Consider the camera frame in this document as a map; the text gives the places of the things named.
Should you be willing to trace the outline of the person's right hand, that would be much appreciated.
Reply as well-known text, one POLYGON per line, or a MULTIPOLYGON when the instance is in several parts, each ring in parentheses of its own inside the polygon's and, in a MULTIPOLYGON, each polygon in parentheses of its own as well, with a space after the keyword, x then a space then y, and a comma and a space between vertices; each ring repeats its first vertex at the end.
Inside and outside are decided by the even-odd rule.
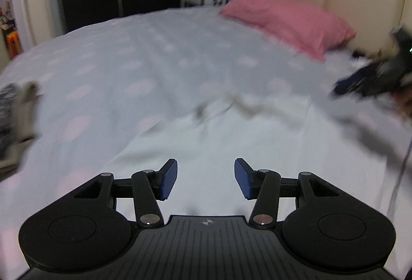
POLYGON ((399 113, 403 116, 411 116, 412 113, 412 87, 408 86, 399 92, 391 94, 394 104, 399 113))

